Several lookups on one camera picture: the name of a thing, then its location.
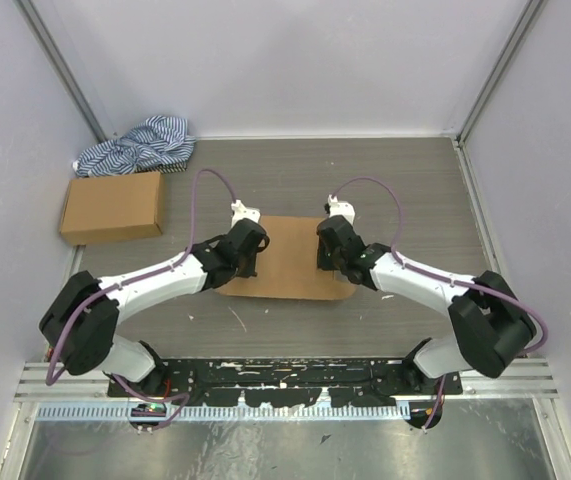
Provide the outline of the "closed brown cardboard box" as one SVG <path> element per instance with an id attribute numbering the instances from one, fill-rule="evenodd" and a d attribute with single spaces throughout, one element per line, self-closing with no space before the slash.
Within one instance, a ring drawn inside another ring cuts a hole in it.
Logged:
<path id="1" fill-rule="evenodd" d="M 165 182 L 159 172 L 76 178 L 69 182 L 59 232 L 71 246 L 158 237 Z"/>

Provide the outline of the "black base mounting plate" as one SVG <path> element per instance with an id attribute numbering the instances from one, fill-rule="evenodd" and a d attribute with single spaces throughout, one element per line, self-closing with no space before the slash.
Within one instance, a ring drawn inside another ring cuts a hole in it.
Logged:
<path id="1" fill-rule="evenodd" d="M 189 406 L 234 407 L 240 400 L 258 408 L 316 404 L 323 393 L 330 406 L 394 406 L 404 395 L 432 396 L 439 382 L 412 379 L 402 361 L 389 358 L 166 359 L 162 377 L 132 389 L 148 396 L 187 393 Z"/>

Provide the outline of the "left aluminium corner post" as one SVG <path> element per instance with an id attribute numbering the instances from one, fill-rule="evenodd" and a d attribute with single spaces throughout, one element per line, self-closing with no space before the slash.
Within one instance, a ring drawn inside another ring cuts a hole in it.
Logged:
<path id="1" fill-rule="evenodd" d="M 72 70 L 65 60 L 56 40 L 51 34 L 41 14 L 31 0 L 16 0 L 14 4 L 21 13 L 24 21 L 31 30 L 40 48 L 44 52 L 53 71 L 61 81 L 64 90 L 77 108 L 82 119 L 86 123 L 94 138 L 98 142 L 106 141 L 108 136 L 100 125 L 100 122 L 90 105 L 86 95 L 83 93 Z"/>

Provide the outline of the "aluminium corner post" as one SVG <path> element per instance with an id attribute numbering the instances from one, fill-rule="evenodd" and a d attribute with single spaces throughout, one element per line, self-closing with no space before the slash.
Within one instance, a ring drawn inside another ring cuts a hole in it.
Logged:
<path id="1" fill-rule="evenodd" d="M 486 78 L 479 94 L 467 114 L 462 127 L 455 136 L 458 145 L 464 145 L 470 137 L 472 130 L 479 121 L 487 104 L 507 74 L 509 67 L 518 54 L 529 32 L 533 28 L 537 18 L 547 5 L 546 0 L 528 0 L 519 14 L 517 21 L 511 29 L 496 61 L 494 62 L 488 77 Z"/>
<path id="2" fill-rule="evenodd" d="M 61 81 L 64 90 L 77 108 L 82 119 L 86 123 L 94 138 L 98 142 L 106 141 L 108 136 L 100 125 L 100 122 L 90 105 L 86 95 L 83 93 L 72 70 L 65 60 L 56 40 L 51 34 L 41 14 L 31 0 L 16 0 L 14 4 L 21 13 L 24 21 L 31 30 L 40 48 L 44 52 L 53 71 Z"/>

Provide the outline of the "aluminium front rail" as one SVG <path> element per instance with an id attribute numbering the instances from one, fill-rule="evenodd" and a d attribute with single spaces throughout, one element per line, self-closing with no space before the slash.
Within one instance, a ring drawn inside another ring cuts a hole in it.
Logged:
<path id="1" fill-rule="evenodd" d="M 100 372 L 81 376 L 64 373 L 53 385 L 45 384 L 46 363 L 26 363 L 20 376 L 14 401 L 90 401 L 108 398 L 111 381 Z M 467 371 L 457 375 L 462 395 L 470 398 L 557 398 L 558 390 L 546 360 L 517 359 L 497 379 Z"/>

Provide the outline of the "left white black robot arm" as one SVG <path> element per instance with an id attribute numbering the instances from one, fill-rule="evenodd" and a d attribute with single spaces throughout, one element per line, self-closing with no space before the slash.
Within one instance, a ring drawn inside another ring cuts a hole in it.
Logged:
<path id="1" fill-rule="evenodd" d="M 55 385 L 63 374 L 100 371 L 132 395 L 161 395 L 168 382 L 163 360 L 147 341 L 120 336 L 118 326 L 157 304 L 244 277 L 269 243 L 265 233 L 229 232 L 130 273 L 96 278 L 77 272 L 39 323 L 53 349 L 46 385 Z"/>

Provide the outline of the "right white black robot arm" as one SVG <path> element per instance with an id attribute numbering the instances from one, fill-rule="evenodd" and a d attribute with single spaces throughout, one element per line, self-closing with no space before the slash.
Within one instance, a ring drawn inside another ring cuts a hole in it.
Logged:
<path id="1" fill-rule="evenodd" d="M 450 321 L 450 335 L 419 342 L 402 360 L 401 381 L 416 394 L 464 371 L 498 378 L 537 334 L 530 315 L 493 271 L 478 277 L 447 273 L 360 240 L 348 245 L 321 240 L 319 263 L 354 285 L 400 295 Z"/>

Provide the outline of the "brown cardboard box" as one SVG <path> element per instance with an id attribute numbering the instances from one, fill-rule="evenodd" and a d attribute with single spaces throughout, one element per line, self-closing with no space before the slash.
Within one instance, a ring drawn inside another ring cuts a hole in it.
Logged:
<path id="1" fill-rule="evenodd" d="M 165 182 L 159 172 L 76 178 L 69 182 L 59 232 L 71 246 L 158 237 Z"/>
<path id="2" fill-rule="evenodd" d="M 270 243 L 257 255 L 256 275 L 235 278 L 220 287 L 221 295 L 250 298 L 339 301 L 356 286 L 317 267 L 320 217 L 263 216 L 260 225 Z"/>

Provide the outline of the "blue striped crumpled cloth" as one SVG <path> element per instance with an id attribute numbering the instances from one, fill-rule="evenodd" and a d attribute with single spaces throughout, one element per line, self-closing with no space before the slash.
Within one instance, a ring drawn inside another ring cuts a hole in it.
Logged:
<path id="1" fill-rule="evenodd" d="M 87 148 L 72 168 L 80 178 L 183 172 L 195 145 L 186 119 L 156 115 L 118 138 Z"/>

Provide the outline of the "right aluminium corner post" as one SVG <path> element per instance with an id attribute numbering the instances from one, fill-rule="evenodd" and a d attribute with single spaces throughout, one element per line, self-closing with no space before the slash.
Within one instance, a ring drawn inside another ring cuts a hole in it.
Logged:
<path id="1" fill-rule="evenodd" d="M 528 0 L 519 14 L 517 21 L 511 29 L 496 61 L 494 62 L 488 77 L 486 78 L 479 94 L 467 114 L 462 127 L 455 136 L 458 145 L 464 145 L 470 137 L 472 130 L 479 121 L 487 104 L 507 74 L 509 67 L 518 54 L 529 32 L 533 28 L 537 18 L 547 5 L 546 0 Z"/>

